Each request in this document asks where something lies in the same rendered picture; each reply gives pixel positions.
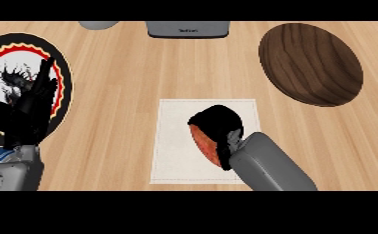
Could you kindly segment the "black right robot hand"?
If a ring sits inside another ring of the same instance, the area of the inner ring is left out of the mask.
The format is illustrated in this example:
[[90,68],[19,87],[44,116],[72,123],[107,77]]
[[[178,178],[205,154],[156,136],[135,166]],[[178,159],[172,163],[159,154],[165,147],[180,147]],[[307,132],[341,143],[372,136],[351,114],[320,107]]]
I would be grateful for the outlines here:
[[243,126],[239,115],[222,105],[214,105],[203,111],[197,112],[188,119],[187,125],[196,125],[208,138],[217,143],[217,155],[219,159],[218,166],[224,171],[230,170],[228,158],[230,149],[227,135],[237,131],[237,139],[243,135]]

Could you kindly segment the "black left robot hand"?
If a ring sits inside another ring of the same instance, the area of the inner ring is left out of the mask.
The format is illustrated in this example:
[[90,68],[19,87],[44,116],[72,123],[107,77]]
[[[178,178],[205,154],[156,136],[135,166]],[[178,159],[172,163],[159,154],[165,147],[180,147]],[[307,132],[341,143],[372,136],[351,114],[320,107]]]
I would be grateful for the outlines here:
[[41,60],[39,72],[30,90],[13,106],[0,102],[0,131],[4,133],[2,148],[38,145],[47,134],[56,79],[48,77],[54,58]]

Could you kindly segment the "orange sweet potato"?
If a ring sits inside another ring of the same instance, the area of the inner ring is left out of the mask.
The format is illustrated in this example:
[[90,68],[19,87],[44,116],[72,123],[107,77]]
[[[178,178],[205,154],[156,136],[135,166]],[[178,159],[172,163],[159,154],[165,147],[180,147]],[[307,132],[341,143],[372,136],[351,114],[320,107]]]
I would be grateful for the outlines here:
[[188,128],[190,128],[191,138],[200,153],[203,154],[205,158],[215,166],[221,166],[218,155],[217,155],[217,143],[208,138],[208,136],[200,131],[196,125],[190,124]]

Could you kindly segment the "white placemat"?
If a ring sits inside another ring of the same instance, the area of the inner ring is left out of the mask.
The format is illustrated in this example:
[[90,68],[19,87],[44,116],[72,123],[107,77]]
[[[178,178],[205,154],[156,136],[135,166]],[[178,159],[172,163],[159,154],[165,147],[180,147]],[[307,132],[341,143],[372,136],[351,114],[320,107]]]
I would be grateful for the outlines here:
[[236,173],[208,161],[191,139],[188,118],[212,105],[224,105],[239,115],[242,138],[261,130],[253,99],[160,99],[150,184],[242,184]]

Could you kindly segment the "dark wooden bowl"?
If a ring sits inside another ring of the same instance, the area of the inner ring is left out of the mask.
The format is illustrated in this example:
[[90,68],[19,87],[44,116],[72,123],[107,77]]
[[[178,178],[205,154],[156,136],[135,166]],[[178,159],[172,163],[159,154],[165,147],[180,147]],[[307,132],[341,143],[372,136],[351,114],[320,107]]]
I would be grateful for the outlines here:
[[293,100],[320,107],[346,104],[363,86],[363,69],[342,40],[302,23],[273,27],[258,45],[264,74]]

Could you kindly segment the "round black patterned plate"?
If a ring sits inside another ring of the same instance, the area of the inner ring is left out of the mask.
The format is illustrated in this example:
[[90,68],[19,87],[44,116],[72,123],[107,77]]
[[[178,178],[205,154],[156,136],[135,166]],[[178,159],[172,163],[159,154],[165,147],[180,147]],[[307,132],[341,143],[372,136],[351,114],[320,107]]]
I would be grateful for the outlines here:
[[64,118],[72,96],[70,69],[63,54],[41,37],[28,33],[0,35],[0,102],[13,105],[30,89],[39,72],[41,60],[54,58],[48,78],[56,79],[47,134]]

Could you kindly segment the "grey appliance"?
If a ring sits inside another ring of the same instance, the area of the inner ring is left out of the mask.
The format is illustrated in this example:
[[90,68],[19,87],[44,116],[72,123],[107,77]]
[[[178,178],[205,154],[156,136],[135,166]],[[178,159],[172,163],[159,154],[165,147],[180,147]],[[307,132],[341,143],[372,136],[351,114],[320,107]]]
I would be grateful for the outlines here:
[[222,38],[228,34],[228,21],[147,21],[147,34],[153,38]]

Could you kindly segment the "grey rounded object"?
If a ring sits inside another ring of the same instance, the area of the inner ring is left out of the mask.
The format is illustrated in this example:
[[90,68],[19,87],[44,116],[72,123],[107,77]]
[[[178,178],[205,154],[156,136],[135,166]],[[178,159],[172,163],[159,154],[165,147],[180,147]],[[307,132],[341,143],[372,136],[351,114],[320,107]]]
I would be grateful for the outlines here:
[[116,21],[79,21],[79,25],[87,30],[104,30],[116,24]]

